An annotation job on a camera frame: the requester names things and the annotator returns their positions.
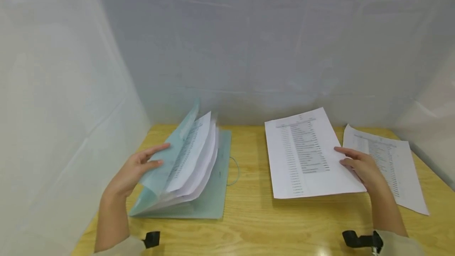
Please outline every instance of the right hand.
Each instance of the right hand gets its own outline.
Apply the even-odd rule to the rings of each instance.
[[[370,155],[344,147],[335,147],[335,151],[350,157],[340,160],[340,163],[344,166],[349,166],[356,172],[368,192],[383,189],[389,190],[387,181]]]

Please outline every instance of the sleeve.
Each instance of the sleeve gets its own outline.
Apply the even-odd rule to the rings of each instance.
[[[384,243],[380,253],[381,256],[425,255],[419,242],[414,239],[383,230],[376,230],[376,232],[381,236]]]
[[[93,254],[93,256],[124,256],[124,255],[141,255],[144,251],[144,242],[133,236],[126,238],[113,248]]]

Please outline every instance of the black clamp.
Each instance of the black clamp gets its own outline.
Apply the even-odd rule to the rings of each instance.
[[[152,248],[160,244],[160,232],[147,232],[143,240],[145,248]]]
[[[371,247],[373,255],[377,255],[381,252],[384,245],[381,236],[376,231],[372,235],[361,235],[357,237],[357,233],[354,230],[346,230],[342,233],[344,243],[351,248],[362,248]]]

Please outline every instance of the wooden table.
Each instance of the wooden table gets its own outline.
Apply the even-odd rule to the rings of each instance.
[[[164,142],[176,126],[155,125],[139,149]],[[341,232],[372,230],[366,193],[276,200],[272,195],[265,130],[263,126],[226,126],[232,131],[231,156],[242,175],[227,187],[221,220],[130,219],[131,234],[143,237],[161,231],[161,244],[143,255],[369,255],[369,249],[345,246]],[[343,128],[335,128],[342,144]],[[381,128],[359,128],[378,136],[397,139]],[[431,216],[400,207],[410,237],[418,240],[427,255],[454,255],[455,194],[413,154],[425,201]],[[237,176],[234,162],[229,180]],[[141,188],[129,198],[128,210]],[[95,244],[95,217],[81,237],[73,256],[90,255]]]

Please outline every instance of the white fabric wall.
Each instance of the white fabric wall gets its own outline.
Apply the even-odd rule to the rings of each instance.
[[[414,152],[455,190],[455,47],[394,130],[401,139],[410,140]]]
[[[0,255],[68,255],[150,127],[99,0],[0,0]]]
[[[195,97],[224,124],[324,106],[335,124],[392,126],[440,68],[447,0],[102,0],[147,114]],[[453,29],[448,22],[441,29]]]

